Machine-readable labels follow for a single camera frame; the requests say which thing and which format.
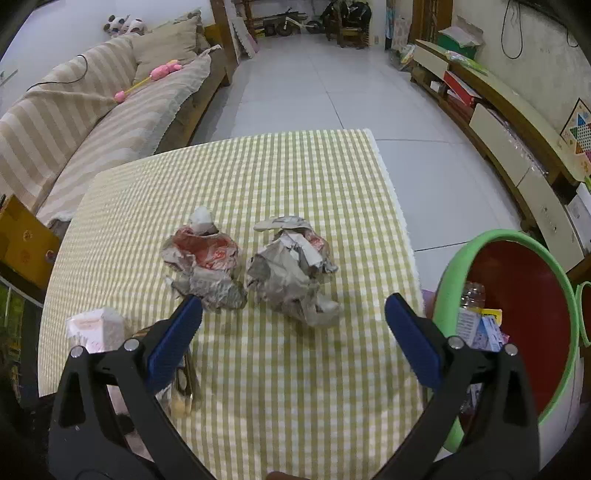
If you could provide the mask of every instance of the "tile floor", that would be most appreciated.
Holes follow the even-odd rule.
[[[519,229],[517,207],[493,168],[409,74],[389,65],[384,51],[340,48],[323,35],[305,34],[263,38],[260,46],[213,98],[193,144],[297,129],[369,128],[427,290],[437,288],[447,263],[476,235]],[[565,395],[542,429],[544,463],[573,428],[572,401]]]

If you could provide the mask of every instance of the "electrical cable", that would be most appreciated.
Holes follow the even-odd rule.
[[[571,45],[569,42],[569,35],[570,35],[570,31],[567,29],[566,30],[566,44],[571,48],[577,48],[579,46],[579,42],[577,42],[576,45]]]
[[[507,52],[505,51],[505,45],[503,44],[503,36],[505,35],[505,24],[507,23],[507,13],[509,13],[510,5],[511,0],[508,0],[507,8],[505,10],[505,16],[503,17],[503,28],[501,29],[501,49],[503,50],[505,57],[511,60],[517,60],[519,57],[521,57],[521,54],[523,53],[523,25],[521,24],[521,4],[519,2],[517,2],[517,16],[519,18],[519,35],[521,36],[521,48],[519,49],[519,53],[517,54],[517,56],[511,57],[510,55],[507,55]]]
[[[27,89],[27,92],[28,92],[29,90],[31,90],[33,87],[36,87],[36,86],[38,86],[38,85],[46,85],[46,84],[48,84],[48,83],[55,83],[55,84],[58,84],[58,85],[69,85],[69,84],[71,84],[71,83],[76,83],[76,82],[79,82],[79,81],[81,81],[81,80],[82,80],[82,79],[83,79],[83,78],[86,76],[86,73],[88,72],[88,60],[86,60],[86,57],[85,57],[83,54],[81,54],[81,53],[80,53],[80,54],[78,54],[78,55],[76,55],[76,56],[77,56],[77,57],[82,57],[82,58],[84,59],[84,61],[86,62],[86,68],[85,68],[85,70],[84,70],[84,73],[82,74],[82,76],[81,76],[79,79],[72,80],[71,82],[39,82],[39,83],[36,83],[35,85],[31,85],[31,86],[30,86],[30,87]]]

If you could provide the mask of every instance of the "blue gripper pad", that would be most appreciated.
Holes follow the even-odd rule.
[[[201,300],[191,296],[170,317],[170,325],[148,358],[149,391],[156,393],[165,388],[174,377],[174,370],[183,359],[197,329],[201,325]]]
[[[384,306],[386,322],[421,385],[436,390],[441,383],[441,358],[415,322],[417,317],[400,295]]]

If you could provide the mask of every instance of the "sofa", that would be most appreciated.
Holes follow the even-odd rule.
[[[151,63],[177,56],[183,69],[115,102]],[[101,171],[187,146],[230,80],[221,46],[209,48],[195,12],[141,38],[99,44],[55,67],[0,119],[0,193],[16,195],[46,225],[69,220]]]

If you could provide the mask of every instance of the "trash bin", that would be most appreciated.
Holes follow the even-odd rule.
[[[483,233],[453,257],[439,283],[433,321],[446,337],[456,335],[466,280],[484,285],[487,308],[503,311],[501,329],[519,349],[543,423],[573,375],[579,334],[589,346],[583,308],[591,313],[591,283],[575,295],[561,266],[537,241],[510,230]],[[456,419],[445,448],[455,452],[462,437]]]

